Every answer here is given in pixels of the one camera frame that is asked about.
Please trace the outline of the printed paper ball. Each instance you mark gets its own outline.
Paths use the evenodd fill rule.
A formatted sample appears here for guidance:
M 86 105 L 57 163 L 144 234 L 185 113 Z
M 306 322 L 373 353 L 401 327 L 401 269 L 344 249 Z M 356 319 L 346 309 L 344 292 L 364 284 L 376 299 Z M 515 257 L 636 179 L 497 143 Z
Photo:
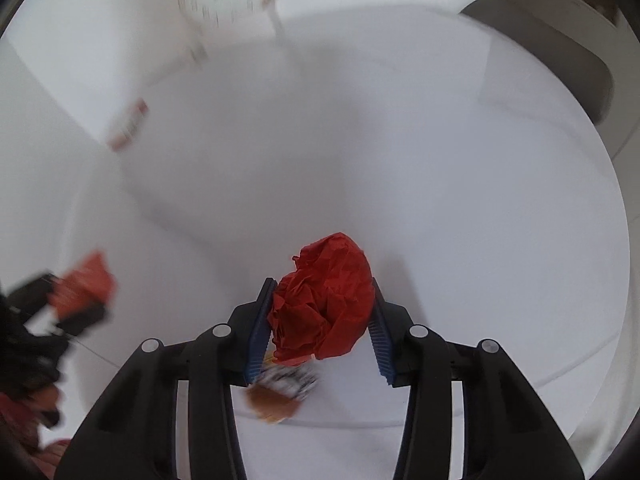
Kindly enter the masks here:
M 260 372 L 257 385 L 295 401 L 303 401 L 310 395 L 319 380 L 314 362 L 299 366 L 268 364 Z

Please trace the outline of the red paper ball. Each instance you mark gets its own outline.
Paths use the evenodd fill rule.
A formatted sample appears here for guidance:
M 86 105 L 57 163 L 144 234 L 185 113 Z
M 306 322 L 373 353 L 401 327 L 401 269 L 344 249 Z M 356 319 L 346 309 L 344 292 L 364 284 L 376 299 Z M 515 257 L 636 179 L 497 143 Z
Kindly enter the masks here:
M 344 356 L 363 335 L 374 305 L 369 261 L 342 232 L 303 247 L 279 282 L 268 315 L 273 359 L 297 366 Z

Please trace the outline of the brown paper wrapper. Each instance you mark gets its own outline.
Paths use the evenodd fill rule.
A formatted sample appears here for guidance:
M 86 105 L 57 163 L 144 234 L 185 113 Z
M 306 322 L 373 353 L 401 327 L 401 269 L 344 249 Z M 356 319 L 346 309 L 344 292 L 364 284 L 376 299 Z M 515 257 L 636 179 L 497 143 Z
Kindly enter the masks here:
M 246 402 L 254 414 L 264 422 L 278 424 L 293 417 L 302 402 L 289 398 L 261 385 L 246 390 Z

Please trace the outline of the red plastic bag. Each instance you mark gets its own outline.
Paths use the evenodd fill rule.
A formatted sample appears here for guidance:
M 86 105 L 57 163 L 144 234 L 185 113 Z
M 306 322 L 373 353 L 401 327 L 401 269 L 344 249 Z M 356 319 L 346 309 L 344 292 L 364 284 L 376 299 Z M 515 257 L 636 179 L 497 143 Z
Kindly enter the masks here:
M 59 321 L 88 310 L 92 304 L 106 306 L 116 290 L 116 281 L 103 252 L 85 256 L 62 278 L 54 280 L 48 301 Z

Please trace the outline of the red patterned sleeve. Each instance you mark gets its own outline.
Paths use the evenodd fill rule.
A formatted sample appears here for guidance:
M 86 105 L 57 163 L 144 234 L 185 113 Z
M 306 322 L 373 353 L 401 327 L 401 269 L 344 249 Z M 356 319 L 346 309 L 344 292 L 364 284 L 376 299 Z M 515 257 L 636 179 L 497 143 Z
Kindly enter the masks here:
M 42 418 L 31 406 L 22 401 L 14 401 L 5 393 L 1 395 L 1 421 L 9 430 L 18 448 L 27 454 L 38 470 L 53 479 L 56 468 L 65 454 L 70 439 L 56 440 L 46 446 L 40 442 Z

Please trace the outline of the red white small box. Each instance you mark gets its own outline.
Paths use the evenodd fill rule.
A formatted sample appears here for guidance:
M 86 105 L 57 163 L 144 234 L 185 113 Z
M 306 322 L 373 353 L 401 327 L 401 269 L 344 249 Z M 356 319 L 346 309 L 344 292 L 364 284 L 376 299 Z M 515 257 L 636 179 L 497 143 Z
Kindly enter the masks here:
M 130 145 L 142 130 L 149 107 L 144 99 L 132 102 L 107 129 L 106 145 L 113 152 L 120 152 Z

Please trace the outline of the white card stand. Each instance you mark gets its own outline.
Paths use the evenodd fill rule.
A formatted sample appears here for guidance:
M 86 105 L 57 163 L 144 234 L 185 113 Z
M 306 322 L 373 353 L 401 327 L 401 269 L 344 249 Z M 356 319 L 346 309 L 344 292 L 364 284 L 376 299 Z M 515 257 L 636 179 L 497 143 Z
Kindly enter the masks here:
M 257 13 L 238 14 L 228 18 L 212 16 L 192 24 L 194 39 L 186 51 L 186 64 L 200 65 L 222 50 L 271 39 L 281 28 L 277 8 L 270 4 Z

